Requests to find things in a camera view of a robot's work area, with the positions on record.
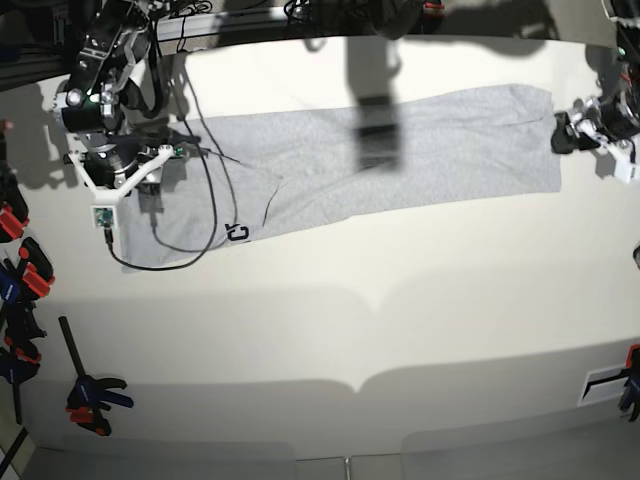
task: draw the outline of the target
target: garment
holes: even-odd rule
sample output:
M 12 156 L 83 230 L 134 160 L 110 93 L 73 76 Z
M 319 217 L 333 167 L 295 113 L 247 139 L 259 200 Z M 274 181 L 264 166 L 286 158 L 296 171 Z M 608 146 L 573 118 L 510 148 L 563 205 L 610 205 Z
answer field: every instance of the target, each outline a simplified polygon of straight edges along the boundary
M 353 215 L 560 189 L 559 157 L 549 146 L 551 95 L 530 86 L 217 117 L 206 125 L 228 157 L 207 159 L 217 247 Z M 190 126 L 202 146 L 217 151 L 200 121 Z M 123 202 L 121 241 L 129 262 L 158 266 L 206 245 L 213 215 L 197 155 L 166 164 L 160 201 L 159 213 L 150 212 L 158 199 L 140 193 Z

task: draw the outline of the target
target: wire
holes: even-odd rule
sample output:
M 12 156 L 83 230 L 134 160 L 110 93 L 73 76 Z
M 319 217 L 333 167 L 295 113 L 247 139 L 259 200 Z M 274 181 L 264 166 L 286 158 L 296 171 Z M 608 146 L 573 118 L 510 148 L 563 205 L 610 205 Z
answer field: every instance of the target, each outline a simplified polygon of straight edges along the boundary
M 191 85 L 191 81 L 189 81 L 189 80 L 187 80 L 187 85 L 189 86 L 189 89 L 191 90 L 191 95 L 193 96 L 193 99 L 195 101 L 196 108 L 198 110 L 198 115 L 200 116 L 200 121 L 205 126 L 205 129 L 207 130 L 207 133 L 209 134 L 209 137 L 211 138 L 211 140 L 213 141 L 214 145 L 218 149 L 219 155 L 221 156 L 220 161 L 221 161 L 221 163 L 223 165 L 223 168 L 225 170 L 225 174 L 227 175 L 227 179 L 229 179 L 229 175 L 228 175 L 228 173 L 226 173 L 226 167 L 224 166 L 224 162 L 222 162 L 222 156 L 224 154 L 222 153 L 222 150 L 220 149 L 220 145 L 218 144 L 218 142 L 213 137 L 211 131 L 206 127 L 206 122 L 205 122 L 204 117 L 202 115 L 202 111 L 200 110 L 200 106 L 198 104 L 198 97 L 196 95 L 195 89 L 193 88 L 193 85 Z M 195 136 L 193 134 L 193 130 L 191 130 L 191 127 L 189 126 L 187 121 L 183 120 L 182 123 L 184 124 L 184 126 L 187 129 L 187 131 L 189 132 L 189 135 L 192 138 L 194 138 Z M 133 270 L 142 270 L 142 271 L 145 271 L 145 272 L 168 272 L 168 271 L 172 271 L 172 270 L 181 270 L 183 268 L 190 267 L 191 265 L 195 264 L 198 260 L 200 260 L 202 257 L 204 257 L 204 255 L 209 251 L 209 248 L 211 248 L 211 245 L 213 245 L 213 242 L 214 242 L 215 237 L 216 237 L 216 233 L 218 232 L 218 206 L 216 204 L 216 196 L 215 196 L 215 192 L 214 192 L 214 188 L 213 188 L 213 180 L 211 179 L 211 173 L 209 172 L 209 166 L 207 165 L 207 161 L 205 159 L 205 155 L 204 155 L 204 153 L 202 151 L 202 148 L 200 147 L 200 145 L 198 143 L 194 142 L 194 145 L 198 150 L 198 155 L 200 155 L 200 159 L 202 160 L 202 166 L 204 167 L 205 176 L 207 178 L 207 186 L 209 188 L 209 196 L 211 197 L 211 211 L 213 213 L 213 228 L 211 229 L 211 235 L 209 236 L 209 240 L 207 240 L 207 244 L 200 251 L 200 253 L 198 253 L 198 255 L 196 257 L 194 257 L 193 259 L 189 260 L 186 263 L 183 263 L 183 264 L 180 264 L 180 265 L 168 266 L 168 267 L 144 267 L 144 266 L 141 266 L 141 265 L 134 265 L 132 263 L 126 262 L 125 260 L 122 260 L 121 258 L 118 258 L 118 256 L 113 251 L 113 231 L 111 230 L 110 226 L 107 226 L 104 229 L 105 242 L 107 244 L 107 248 L 109 249 L 109 253 L 111 254 L 111 257 L 116 262 L 118 262 L 120 265 L 122 265 L 124 267 L 127 267 L 127 268 L 131 268 Z
M 53 7 L 58 0 L 10 0 L 16 7 L 20 8 L 44 8 Z
M 213 4 L 209 0 L 183 0 L 176 3 L 169 12 L 169 18 L 182 18 L 182 27 L 180 29 L 180 38 L 176 45 L 176 53 L 180 53 L 184 50 L 184 47 L 187 44 L 187 39 L 184 37 L 184 28 L 187 18 L 193 17 L 194 15 L 201 15 L 203 13 L 211 13 L 212 10 Z
M 248 7 L 241 8 L 240 10 L 251 10 L 251 9 L 254 9 L 254 8 L 258 8 L 260 5 L 264 5 L 265 3 L 269 3 L 269 2 L 271 2 L 271 0 L 260 0 L 255 5 L 250 5 Z

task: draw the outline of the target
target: white bracket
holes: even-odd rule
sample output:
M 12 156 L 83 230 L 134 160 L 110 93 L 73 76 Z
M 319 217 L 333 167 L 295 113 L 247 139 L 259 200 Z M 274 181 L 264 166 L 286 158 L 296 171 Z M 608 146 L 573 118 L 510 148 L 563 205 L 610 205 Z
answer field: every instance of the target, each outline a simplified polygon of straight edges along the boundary
M 143 163 L 136 172 L 118 188 L 98 188 L 91 177 L 84 169 L 80 158 L 82 154 L 78 151 L 70 152 L 69 159 L 76 168 L 78 175 L 87 184 L 91 193 L 93 193 L 93 203 L 91 204 L 91 212 L 93 216 L 93 226 L 96 228 L 104 227 L 105 223 L 109 223 L 112 228 L 118 228 L 117 205 L 120 201 L 138 185 L 149 173 L 160 168 L 164 163 L 173 156 L 173 147 L 171 145 L 160 145 L 158 147 L 158 155 L 148 162 Z
M 615 178 L 627 184 L 640 181 L 638 165 L 631 161 L 634 148 L 636 151 L 638 150 L 637 138 L 611 143 L 606 136 L 596 130 L 591 120 L 583 120 L 578 123 L 577 130 L 611 154 L 616 161 L 613 171 Z

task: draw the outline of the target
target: black cable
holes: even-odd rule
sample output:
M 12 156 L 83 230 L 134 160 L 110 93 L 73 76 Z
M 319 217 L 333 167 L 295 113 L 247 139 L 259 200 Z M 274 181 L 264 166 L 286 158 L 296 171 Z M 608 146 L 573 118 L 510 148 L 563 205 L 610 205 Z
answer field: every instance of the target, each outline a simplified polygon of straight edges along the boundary
M 189 124 L 186 122 L 186 120 L 183 120 L 184 126 L 186 127 L 186 129 L 189 131 L 189 135 L 193 136 L 193 131 L 191 130 L 191 127 L 189 126 Z M 113 251 L 113 232 L 111 231 L 111 228 L 107 227 L 105 228 L 105 241 L 107 243 L 107 248 L 109 249 L 109 253 L 111 254 L 111 257 L 113 257 L 113 259 L 118 262 L 120 265 L 123 265 L 125 267 L 128 268 L 132 268 L 134 270 L 142 270 L 145 272 L 168 272 L 171 270 L 180 270 L 183 268 L 187 268 L 190 267 L 191 265 L 193 265 L 194 263 L 196 263 L 198 260 L 200 260 L 208 251 L 209 248 L 211 247 L 211 245 L 213 244 L 213 241 L 215 239 L 216 233 L 218 232 L 218 207 L 216 204 L 216 197 L 215 197 L 215 193 L 213 191 L 213 181 L 211 180 L 211 174 L 209 172 L 209 166 L 207 165 L 207 161 L 205 160 L 204 157 L 204 153 L 202 152 L 202 149 L 200 148 L 200 145 L 196 144 L 196 148 L 198 149 L 198 154 L 200 155 L 200 159 L 202 160 L 202 166 L 204 167 L 204 172 L 205 172 L 205 176 L 207 178 L 207 184 L 209 187 L 209 195 L 211 197 L 211 209 L 213 212 L 213 229 L 211 230 L 211 236 L 209 237 L 209 240 L 207 241 L 207 244 L 205 245 L 205 247 L 202 249 L 202 251 L 200 251 L 200 253 L 193 259 L 189 260 L 186 263 L 183 263 L 181 265 L 173 265 L 173 266 L 169 266 L 169 267 L 144 267 L 141 265 L 133 265 L 129 262 L 126 262 L 125 260 L 122 260 L 121 258 L 118 258 L 118 256 L 115 254 L 115 252 Z
M 195 89 L 193 88 L 193 85 L 191 85 L 191 81 L 187 80 L 187 84 L 189 86 L 189 89 L 191 90 L 191 95 L 193 96 L 194 102 L 196 104 L 196 108 L 197 108 L 198 114 L 200 116 L 200 121 L 202 122 L 203 125 L 205 125 L 205 128 L 206 128 L 206 122 L 205 122 L 204 117 L 202 115 L 202 111 L 200 110 L 200 106 L 199 106 L 199 103 L 198 103 L 198 97 L 196 95 Z M 192 138 L 195 138 L 195 135 L 193 134 L 193 131 L 191 130 L 191 127 L 189 126 L 187 121 L 186 120 L 182 120 L 182 123 L 184 123 L 184 126 L 186 127 L 187 131 L 189 132 L 189 135 Z M 209 134 L 209 136 L 211 137 L 211 140 L 213 141 L 214 145 L 216 146 L 216 148 L 220 152 L 220 155 L 223 155 L 222 150 L 220 149 L 220 146 L 219 146 L 218 142 L 215 140 L 215 138 L 211 134 L 211 131 L 208 128 L 206 128 L 206 130 L 207 130 L 207 133 Z M 209 172 L 209 166 L 207 165 L 207 161 L 205 159 L 205 155 L 204 155 L 204 153 L 202 151 L 202 148 L 200 148 L 199 144 L 194 143 L 194 145 L 198 150 L 198 154 L 200 155 L 200 159 L 202 160 L 202 166 L 204 167 L 205 176 L 207 178 L 207 186 L 209 187 L 209 195 L 211 197 L 211 210 L 212 210 L 212 213 L 213 213 L 213 228 L 211 230 L 211 235 L 209 237 L 209 240 L 207 241 L 207 244 L 200 251 L 200 253 L 198 253 L 198 255 L 195 258 L 193 258 L 193 259 L 189 260 L 188 262 L 183 263 L 181 265 L 173 265 L 173 266 L 168 266 L 168 267 L 144 267 L 144 266 L 141 266 L 141 265 L 133 265 L 132 263 L 126 262 L 125 260 L 122 260 L 121 258 L 118 258 L 118 256 L 113 251 L 113 231 L 111 230 L 111 228 L 109 226 L 107 226 L 104 229 L 105 242 L 107 243 L 107 248 L 109 249 L 109 253 L 111 254 L 111 257 L 116 262 L 118 262 L 120 265 L 125 266 L 127 268 L 132 268 L 134 270 L 142 270 L 142 271 L 145 271 L 145 272 L 168 272 L 168 271 L 172 271 L 172 270 L 181 270 L 183 268 L 190 267 L 191 265 L 196 263 L 198 260 L 200 260 L 209 251 L 209 248 L 211 247 L 211 245 L 213 245 L 213 242 L 214 242 L 215 237 L 216 237 L 216 233 L 218 232 L 218 206 L 216 204 L 216 196 L 215 196 L 215 192 L 214 192 L 214 189 L 213 189 L 213 180 L 211 179 L 211 174 Z
M 184 27 L 187 18 L 203 13 L 211 13 L 212 10 L 213 4 L 209 0 L 185 0 L 176 3 L 169 12 L 169 18 L 182 18 L 182 27 L 180 29 L 180 38 L 176 45 L 176 53 L 180 53 L 187 44 L 187 39 L 184 37 Z
M 250 5 L 248 7 L 241 8 L 240 10 L 251 10 L 253 8 L 258 8 L 260 5 L 264 5 L 265 3 L 269 3 L 271 0 L 260 0 L 258 3 L 254 5 Z

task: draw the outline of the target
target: white surface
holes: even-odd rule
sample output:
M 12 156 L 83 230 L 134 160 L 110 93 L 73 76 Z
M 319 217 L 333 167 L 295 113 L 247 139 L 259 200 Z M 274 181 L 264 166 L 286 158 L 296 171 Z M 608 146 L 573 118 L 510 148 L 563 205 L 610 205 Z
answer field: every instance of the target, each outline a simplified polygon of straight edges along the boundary
M 558 42 L 358 38 L 315 53 L 301 41 L 232 47 L 186 65 L 206 116 L 350 106 L 353 89 L 384 91 L 385 75 L 397 101 L 520 82 L 562 109 L 598 92 L 584 55 Z M 58 83 L 41 84 L 45 108 Z M 45 161 L 37 98 L 33 87 L 0 96 L 17 124 L 12 161 Z M 57 278 L 37 312 L 49 337 L 25 392 L 34 422 L 51 409 L 64 421 L 64 394 L 59 410 L 34 399 L 74 378 L 63 313 L 87 370 L 131 385 L 136 408 L 109 414 L 117 435 L 283 441 L 298 458 L 397 452 L 421 430 L 574 408 L 586 371 L 623 360 L 640 335 L 640 191 L 596 176 L 589 153 L 562 160 L 560 194 L 363 216 L 133 275 L 93 230 L 90 192 L 36 178 L 56 169 L 18 168 Z M 529 385 L 513 388 L 522 371 Z M 81 433 L 64 425 L 30 431 L 47 444 Z

